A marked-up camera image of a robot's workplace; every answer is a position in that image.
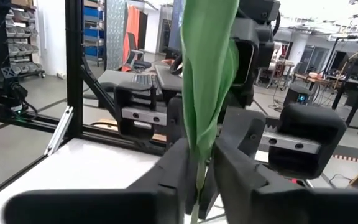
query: shelving unit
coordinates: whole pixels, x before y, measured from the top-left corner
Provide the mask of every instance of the shelving unit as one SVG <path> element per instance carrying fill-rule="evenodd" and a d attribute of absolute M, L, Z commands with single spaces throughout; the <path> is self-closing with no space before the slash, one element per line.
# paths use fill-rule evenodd
<path fill-rule="evenodd" d="M 98 1 L 98 7 L 85 6 L 84 8 L 84 45 L 85 57 L 99 66 L 103 61 L 104 52 L 104 3 Z"/>
<path fill-rule="evenodd" d="M 19 78 L 32 75 L 45 77 L 41 64 L 34 63 L 33 54 L 39 49 L 32 45 L 32 38 L 38 35 L 35 27 L 35 8 L 12 5 L 6 16 L 6 33 L 11 68 Z"/>

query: office chair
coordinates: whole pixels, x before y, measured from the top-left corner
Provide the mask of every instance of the office chair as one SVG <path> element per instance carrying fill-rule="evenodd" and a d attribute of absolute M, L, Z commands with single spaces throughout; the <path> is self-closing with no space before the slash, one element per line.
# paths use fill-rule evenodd
<path fill-rule="evenodd" d="M 129 53 L 125 66 L 132 70 L 145 70 L 152 66 L 150 62 L 143 61 L 144 52 L 136 47 L 135 35 L 127 32 L 129 41 Z"/>

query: white wall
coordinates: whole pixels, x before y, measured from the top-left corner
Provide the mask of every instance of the white wall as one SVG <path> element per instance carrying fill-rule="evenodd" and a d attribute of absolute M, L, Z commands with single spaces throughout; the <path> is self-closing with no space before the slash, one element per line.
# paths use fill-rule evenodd
<path fill-rule="evenodd" d="M 65 2 L 35 0 L 38 9 L 40 63 L 47 75 L 66 73 Z"/>
<path fill-rule="evenodd" d="M 146 40 L 144 50 L 150 53 L 156 53 L 158 48 L 158 34 L 160 28 L 160 11 L 154 9 L 145 9 L 147 14 Z"/>
<path fill-rule="evenodd" d="M 145 51 L 157 53 L 160 50 L 161 31 L 163 20 L 172 18 L 172 7 L 161 6 L 160 10 L 148 8 L 145 5 L 144 13 L 147 14 L 147 28 Z"/>
<path fill-rule="evenodd" d="M 294 64 L 300 62 L 308 41 L 309 35 L 307 34 L 296 33 L 293 35 L 293 45 L 288 56 L 288 60 L 292 61 Z"/>

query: workbench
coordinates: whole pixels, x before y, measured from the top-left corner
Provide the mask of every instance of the workbench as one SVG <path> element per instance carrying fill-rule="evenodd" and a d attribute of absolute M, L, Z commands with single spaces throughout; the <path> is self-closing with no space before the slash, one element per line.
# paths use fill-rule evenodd
<path fill-rule="evenodd" d="M 335 96 L 335 100 L 333 102 L 333 105 L 331 106 L 331 108 L 333 110 L 336 110 L 336 108 L 337 108 L 337 106 L 339 104 L 339 101 L 341 100 L 341 97 L 342 97 L 342 95 L 343 95 L 343 93 L 345 91 L 352 90 L 352 91 L 357 91 L 358 92 L 358 80 L 353 80 L 351 78 L 346 81 L 344 78 L 340 78 L 338 80 L 338 78 L 335 77 L 335 76 L 327 75 L 326 79 L 323 80 L 323 79 L 319 79 L 319 78 L 311 78 L 308 75 L 295 74 L 293 76 L 292 82 L 295 82 L 296 78 L 300 78 L 302 80 L 311 82 L 311 84 L 309 86 L 309 90 L 312 91 L 313 96 L 315 94 L 315 88 L 314 88 L 315 84 L 324 85 L 324 86 L 330 86 L 330 87 L 333 87 L 333 88 L 337 89 L 338 93 Z M 351 112 L 349 113 L 349 115 L 346 118 L 346 125 L 347 125 L 348 128 L 358 130 L 358 126 L 352 126 L 351 125 L 351 122 L 353 120 L 353 117 L 354 117 L 357 109 L 358 109 L 358 94 L 357 94 L 356 102 L 352 106 Z"/>
<path fill-rule="evenodd" d="M 13 183 L 0 191 L 0 224 L 5 203 L 14 195 L 30 190 L 52 189 L 124 189 L 146 173 L 158 156 L 73 139 L 56 153 L 44 157 Z M 258 151 L 255 160 L 268 162 L 269 154 Z M 308 180 L 310 186 L 330 188 L 322 178 Z M 222 207 L 220 200 L 215 205 Z M 213 207 L 208 217 L 223 214 L 224 209 Z M 190 216 L 185 215 L 185 223 Z M 208 223 L 224 224 L 220 218 Z"/>

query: white table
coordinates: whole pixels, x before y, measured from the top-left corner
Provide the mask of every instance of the white table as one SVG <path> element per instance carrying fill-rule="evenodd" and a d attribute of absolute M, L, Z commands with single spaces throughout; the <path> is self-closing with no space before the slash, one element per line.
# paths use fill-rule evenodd
<path fill-rule="evenodd" d="M 269 154 L 258 151 L 255 159 L 267 162 Z M 1 211 L 14 195 L 45 189 L 124 189 L 146 173 L 158 160 L 158 156 L 73 139 L 0 191 L 0 224 L 4 223 L 1 220 Z M 318 184 L 315 187 L 325 187 L 321 180 L 313 181 Z M 219 197 L 215 205 L 223 206 Z M 208 218 L 222 213 L 223 209 L 213 207 Z M 185 223 L 190 223 L 189 215 L 185 215 Z M 208 223 L 224 224 L 227 221 L 225 218 L 219 218 Z"/>

